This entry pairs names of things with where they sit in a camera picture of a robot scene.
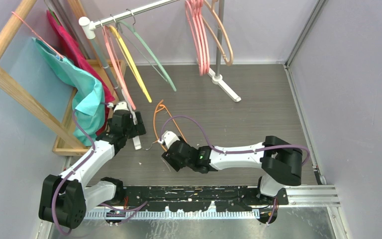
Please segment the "green plastic hanger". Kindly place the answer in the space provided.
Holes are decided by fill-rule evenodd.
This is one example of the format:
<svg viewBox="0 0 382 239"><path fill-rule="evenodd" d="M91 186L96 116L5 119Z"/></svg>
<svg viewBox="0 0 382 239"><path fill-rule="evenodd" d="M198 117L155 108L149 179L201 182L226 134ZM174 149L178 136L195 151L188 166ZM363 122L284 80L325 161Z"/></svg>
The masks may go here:
<svg viewBox="0 0 382 239"><path fill-rule="evenodd" d="M164 68L162 63L159 61L159 59L157 58L155 53L151 50L151 48L148 46L148 44L144 41L144 39L136 31L135 26L134 26L135 23L136 22L134 22L132 25L130 25L123 20L117 20L115 25L116 25L116 29L119 32L119 34L121 36L124 36L127 39L127 41L139 52L139 54L145 59L145 61L160 75L160 77L167 84L170 85L172 90L174 92L176 92L177 88L176 88L172 78L170 77L170 75L168 74L168 72L166 71L166 69ZM128 29L131 32L131 34L135 37L135 39L141 44L140 47L137 46L137 44L135 44L135 42L133 40L131 40L128 36L126 36L124 34L124 31L123 31L124 27L126 29Z"/></svg>

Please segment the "beige plastic hanger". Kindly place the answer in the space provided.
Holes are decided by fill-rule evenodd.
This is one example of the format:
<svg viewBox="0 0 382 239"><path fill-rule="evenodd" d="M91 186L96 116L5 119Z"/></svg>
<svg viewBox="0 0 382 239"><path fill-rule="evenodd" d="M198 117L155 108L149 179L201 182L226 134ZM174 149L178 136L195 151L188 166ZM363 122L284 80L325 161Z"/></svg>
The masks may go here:
<svg viewBox="0 0 382 239"><path fill-rule="evenodd" d="M226 52L223 49L222 44L220 43L220 40L218 39L218 37L214 33L214 31L211 29L211 27L209 26L208 22L205 20L204 17L202 18L203 24L207 28L209 33L212 35L212 37L213 37L213 39L214 39L214 41L215 41L215 43L217 45L217 49L220 51L221 57L223 58L225 64L227 66L232 66L233 65L233 61L234 61L233 49L232 49L232 46L230 44L230 40L229 40L227 31L226 31L226 29L224 27L224 24L223 24L223 20L224 20L224 1L223 0L212 0L211 2L209 2L207 0L204 0L203 4L207 7L207 9L209 10L210 14L216 20L218 29L220 30L221 35L222 35L223 39L226 42L226 47L227 47L229 56L226 55Z"/></svg>

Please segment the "thin pink wire hanger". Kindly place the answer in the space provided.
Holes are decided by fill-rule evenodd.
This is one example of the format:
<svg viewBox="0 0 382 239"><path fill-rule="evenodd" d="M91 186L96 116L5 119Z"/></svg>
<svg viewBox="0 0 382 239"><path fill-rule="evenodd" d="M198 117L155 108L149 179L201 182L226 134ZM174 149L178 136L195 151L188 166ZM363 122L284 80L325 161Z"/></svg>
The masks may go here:
<svg viewBox="0 0 382 239"><path fill-rule="evenodd" d="M115 69L115 75L116 75L115 81L118 84L118 86L115 88L120 90L122 96L124 97L124 99L126 100L128 105L130 106L130 108L132 108L133 110L136 110L136 106L135 106L135 104L134 104L134 102L130 96L130 93L129 93L128 88L126 86L124 77L121 73L121 65L120 65L120 62L119 62L119 59L118 59L116 53L113 50L113 42L109 36L109 32L108 32L106 26L102 27L102 33L103 33L103 39L104 39L104 43L105 43L109 58L110 58L111 63Z"/></svg>

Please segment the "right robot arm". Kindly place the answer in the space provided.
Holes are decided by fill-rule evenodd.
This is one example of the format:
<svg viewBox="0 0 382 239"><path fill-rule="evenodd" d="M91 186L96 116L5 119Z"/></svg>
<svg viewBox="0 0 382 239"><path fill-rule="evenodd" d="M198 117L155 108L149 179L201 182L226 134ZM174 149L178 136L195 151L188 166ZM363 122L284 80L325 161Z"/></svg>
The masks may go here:
<svg viewBox="0 0 382 239"><path fill-rule="evenodd" d="M303 165L310 159L306 146L290 144L276 136L248 146L222 147L212 144L201 125L207 145L195 148L182 135L166 130L155 134L156 142L166 150L162 157L176 171L188 167L202 174L229 168L257 168L260 178L257 200L264 205L275 199L284 186L300 186Z"/></svg>

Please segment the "pink plastic hanger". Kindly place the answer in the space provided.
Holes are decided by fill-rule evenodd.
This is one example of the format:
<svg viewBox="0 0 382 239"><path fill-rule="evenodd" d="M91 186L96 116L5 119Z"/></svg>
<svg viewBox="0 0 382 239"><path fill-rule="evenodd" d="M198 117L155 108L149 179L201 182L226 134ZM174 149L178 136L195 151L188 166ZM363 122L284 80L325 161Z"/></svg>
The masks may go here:
<svg viewBox="0 0 382 239"><path fill-rule="evenodd" d="M203 24L201 22L201 1L200 0L191 0L191 12L194 21L194 27L197 34L197 43L198 43L198 55L199 55L199 67L201 75L208 73L207 66L207 54L206 54L206 44L205 44L205 33L203 31Z"/></svg>
<svg viewBox="0 0 382 239"><path fill-rule="evenodd" d="M197 15L198 15L199 20L201 22L201 31L202 31L202 38L203 38L202 42L203 42L203 49L204 49L204 53L205 53L205 68L206 68L205 73L208 74L209 69L210 69L210 62L209 62L210 58L209 58L209 48L208 48L206 30L205 30L203 16L202 16L203 5L204 5L203 0L197 1Z"/></svg>
<svg viewBox="0 0 382 239"><path fill-rule="evenodd" d="M195 13L193 11L193 4L191 0L185 1L185 13L186 13L187 21L189 23L192 39L193 39L195 50L196 50L196 55L197 55L196 58L197 58L197 63L199 68L199 74L202 76L203 75L202 47L201 47L201 42L198 36L198 25L197 25Z"/></svg>

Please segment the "yellow plastic hanger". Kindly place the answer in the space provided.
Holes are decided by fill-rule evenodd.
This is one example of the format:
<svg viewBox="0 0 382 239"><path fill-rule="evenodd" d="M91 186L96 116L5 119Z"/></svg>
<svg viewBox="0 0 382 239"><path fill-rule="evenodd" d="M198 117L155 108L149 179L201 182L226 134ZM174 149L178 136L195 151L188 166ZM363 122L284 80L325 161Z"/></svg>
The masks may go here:
<svg viewBox="0 0 382 239"><path fill-rule="evenodd" d="M140 75L140 73L136 67L136 64L135 64L135 62L134 62L134 60L133 60L133 58L129 52L124 40L122 39L118 30L114 26L110 25L108 27L108 29L114 35L116 42L117 42L119 48L121 49L121 52L122 52L124 58L126 59L126 62L128 63L128 66L130 67L130 69L131 69L137 83L139 84L140 89L142 90L143 94L145 95L147 101L149 103L152 103L152 99L151 99L151 97L147 91L147 88L146 88L146 86L142 80L142 77L141 77L141 75Z"/></svg>

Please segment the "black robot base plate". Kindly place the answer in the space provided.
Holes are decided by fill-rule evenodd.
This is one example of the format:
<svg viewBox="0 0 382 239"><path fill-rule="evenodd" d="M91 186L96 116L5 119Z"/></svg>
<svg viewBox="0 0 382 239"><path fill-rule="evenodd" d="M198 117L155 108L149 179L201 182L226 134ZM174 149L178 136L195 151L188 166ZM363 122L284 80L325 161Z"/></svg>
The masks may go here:
<svg viewBox="0 0 382 239"><path fill-rule="evenodd" d="M252 186L127 186L119 200L102 203L110 224L150 219L257 219L273 223L289 204L282 188L264 196Z"/></svg>

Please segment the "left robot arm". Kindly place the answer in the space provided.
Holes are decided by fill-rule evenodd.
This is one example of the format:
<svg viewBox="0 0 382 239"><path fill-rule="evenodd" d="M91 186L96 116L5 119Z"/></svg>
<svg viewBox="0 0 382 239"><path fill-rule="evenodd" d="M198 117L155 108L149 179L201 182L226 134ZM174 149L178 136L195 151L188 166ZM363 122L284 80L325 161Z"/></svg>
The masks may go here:
<svg viewBox="0 0 382 239"><path fill-rule="evenodd" d="M38 216L58 229L77 228L86 213L97 206L118 206L125 199L123 182L103 177L88 183L109 160L125 147L128 139L145 134L143 124L135 124L128 109L117 108L107 121L109 130L92 140L91 147L74 165L59 175L48 175L42 184Z"/></svg>

